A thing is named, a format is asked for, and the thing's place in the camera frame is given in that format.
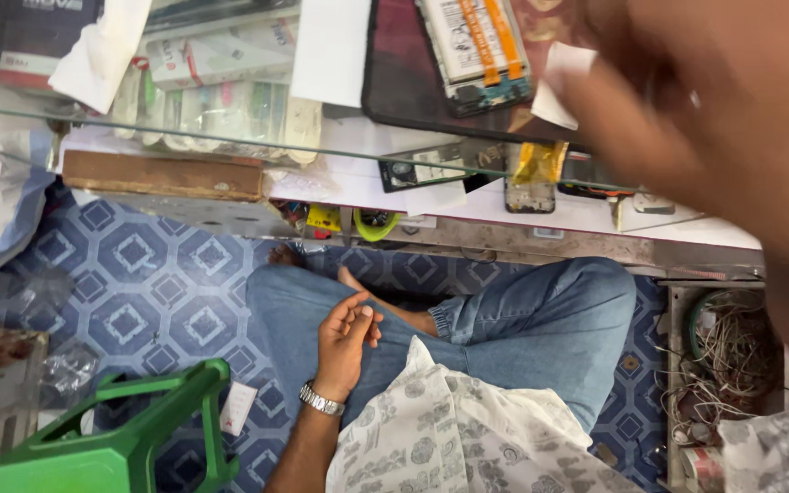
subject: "blue patterned floor mat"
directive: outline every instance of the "blue patterned floor mat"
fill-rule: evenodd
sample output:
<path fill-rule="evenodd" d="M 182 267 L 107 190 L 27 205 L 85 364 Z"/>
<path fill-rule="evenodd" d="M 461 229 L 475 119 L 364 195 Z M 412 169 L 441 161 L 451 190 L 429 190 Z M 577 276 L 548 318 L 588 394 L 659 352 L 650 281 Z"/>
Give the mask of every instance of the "blue patterned floor mat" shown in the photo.
<path fill-rule="evenodd" d="M 78 207 L 68 189 L 57 187 L 48 190 L 47 210 L 32 243 L 2 270 L 27 279 L 55 265 L 75 279 L 72 297 L 58 312 L 29 319 L 5 310 L 4 300 L 0 325 L 49 331 L 51 350 L 72 339 L 85 341 L 102 356 L 100 375 L 160 375 L 223 357 L 235 380 L 258 388 L 242 434 L 225 433 L 228 452 L 239 455 L 242 467 L 228 490 L 260 491 L 292 423 L 245 304 L 247 276 L 266 261 L 275 242 L 212 236 L 106 201 Z M 527 268 L 346 248 L 308 259 L 310 269 L 330 276 L 339 265 L 367 286 L 452 295 L 474 293 Z M 656 320 L 665 308 L 665 291 L 646 277 L 637 276 L 636 284 L 630 338 L 590 451 L 604 442 L 618 459 L 615 468 L 647 491 L 663 491 L 651 454 L 664 443 L 660 390 L 653 380 L 662 356 L 653 346 L 661 343 Z M 97 423 L 125 420 L 140 405 L 130 400 L 98 410 Z M 158 488 L 191 491 L 204 468 L 202 426 L 195 415 L 161 447 Z"/>

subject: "blue jeans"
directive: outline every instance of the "blue jeans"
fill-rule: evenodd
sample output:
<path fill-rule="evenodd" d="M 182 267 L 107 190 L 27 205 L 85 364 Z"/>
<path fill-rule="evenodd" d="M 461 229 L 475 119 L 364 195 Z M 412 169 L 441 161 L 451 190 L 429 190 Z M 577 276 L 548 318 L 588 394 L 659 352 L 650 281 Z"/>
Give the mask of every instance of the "blue jeans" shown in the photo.
<path fill-rule="evenodd" d="M 298 267 L 265 265 L 247 281 L 247 301 L 265 343 L 290 416 L 298 391 L 318 365 L 317 328 L 355 291 Z M 552 388 L 588 432 L 614 385 L 632 312 L 635 281 L 619 264 L 580 258 L 535 267 L 429 309 L 438 337 L 414 329 L 387 309 L 382 338 L 366 348 L 361 377 L 342 426 L 384 391 L 407 361 L 417 336 L 434 362 L 502 388 Z"/>

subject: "wristwatch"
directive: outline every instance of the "wristwatch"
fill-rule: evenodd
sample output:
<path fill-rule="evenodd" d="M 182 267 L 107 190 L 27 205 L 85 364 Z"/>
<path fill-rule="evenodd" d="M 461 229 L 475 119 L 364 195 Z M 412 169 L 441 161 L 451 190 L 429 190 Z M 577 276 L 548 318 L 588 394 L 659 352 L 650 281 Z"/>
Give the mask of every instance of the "wristwatch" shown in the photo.
<path fill-rule="evenodd" d="M 312 390 L 312 384 L 316 381 L 315 378 L 310 378 L 303 384 L 303 387 L 300 389 L 300 400 L 310 406 L 314 407 L 322 411 L 324 414 L 330 414 L 331 416 L 340 416 L 343 414 L 345 410 L 345 406 L 340 403 L 335 403 L 334 401 L 329 401 L 318 394 L 316 394 Z"/>

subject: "man's hand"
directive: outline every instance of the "man's hand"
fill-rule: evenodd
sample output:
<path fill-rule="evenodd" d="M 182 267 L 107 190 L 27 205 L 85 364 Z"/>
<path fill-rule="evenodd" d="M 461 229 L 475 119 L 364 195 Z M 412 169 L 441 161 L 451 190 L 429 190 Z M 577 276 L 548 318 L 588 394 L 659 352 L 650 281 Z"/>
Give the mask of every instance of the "man's hand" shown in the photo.
<path fill-rule="evenodd" d="M 598 61 L 547 74 L 581 133 L 622 177 L 789 262 L 789 0 L 583 5 Z"/>
<path fill-rule="evenodd" d="M 376 347 L 382 337 L 382 314 L 359 305 L 369 296 L 361 291 L 345 298 L 318 326 L 318 374 L 312 389 L 325 399 L 345 402 L 361 375 L 363 343 Z"/>

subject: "white printed shirt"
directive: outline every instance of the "white printed shirt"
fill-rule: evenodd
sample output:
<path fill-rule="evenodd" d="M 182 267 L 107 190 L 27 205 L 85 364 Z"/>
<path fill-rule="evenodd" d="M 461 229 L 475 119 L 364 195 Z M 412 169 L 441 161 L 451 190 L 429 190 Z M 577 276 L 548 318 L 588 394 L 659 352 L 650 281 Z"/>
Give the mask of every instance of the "white printed shirt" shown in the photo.
<path fill-rule="evenodd" d="M 436 365 L 414 337 L 400 375 L 340 432 L 327 491 L 641 491 L 591 444 L 554 391 L 505 390 Z"/>

